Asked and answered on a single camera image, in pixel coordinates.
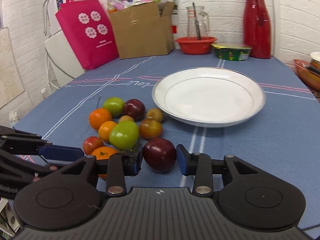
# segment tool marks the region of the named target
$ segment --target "fruit stem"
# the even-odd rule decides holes
[[[99,107],[100,99],[101,99],[101,96],[99,96],[96,109],[98,109],[98,107]]]

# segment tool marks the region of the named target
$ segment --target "glass pitcher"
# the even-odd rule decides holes
[[[188,39],[200,40],[208,37],[210,32],[209,15],[204,11],[204,6],[187,7]]]

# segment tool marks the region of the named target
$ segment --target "red plastic bowl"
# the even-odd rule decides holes
[[[188,37],[177,38],[180,48],[184,54],[203,55],[208,54],[212,48],[211,43],[217,40],[215,37],[201,37],[201,40],[189,40]]]

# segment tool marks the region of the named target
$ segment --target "pink tote bag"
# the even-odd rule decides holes
[[[110,20],[98,0],[66,0],[56,17],[84,69],[119,57]]]

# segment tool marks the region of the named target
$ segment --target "gray ribbed panel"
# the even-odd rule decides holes
[[[134,188],[108,200],[86,224],[61,232],[25,229],[15,240],[307,240],[296,228],[262,233],[227,220],[208,198],[187,188]]]

